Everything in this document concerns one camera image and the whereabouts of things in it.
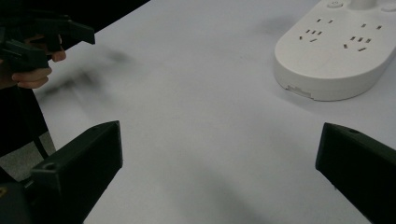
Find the black object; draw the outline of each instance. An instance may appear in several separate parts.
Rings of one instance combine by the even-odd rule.
[[[372,223],[396,223],[394,149],[364,133],[325,123],[316,168]]]
[[[25,39],[43,35],[49,51],[61,49],[60,35],[94,44],[94,30],[71,20],[67,15],[30,9],[22,0],[0,0],[0,59],[9,63],[12,72],[47,68],[43,49],[24,43]]]
[[[42,10],[56,11],[61,14],[67,14],[73,20],[91,26],[95,32],[99,32],[111,25],[113,22],[121,19],[137,8],[146,4],[149,0],[112,0],[103,4],[95,4],[89,1],[81,0],[26,0],[29,8],[40,8]],[[75,39],[69,36],[63,36],[62,46],[69,49],[77,44]]]
[[[120,124],[94,126],[32,169],[0,184],[0,223],[81,224],[122,167]]]

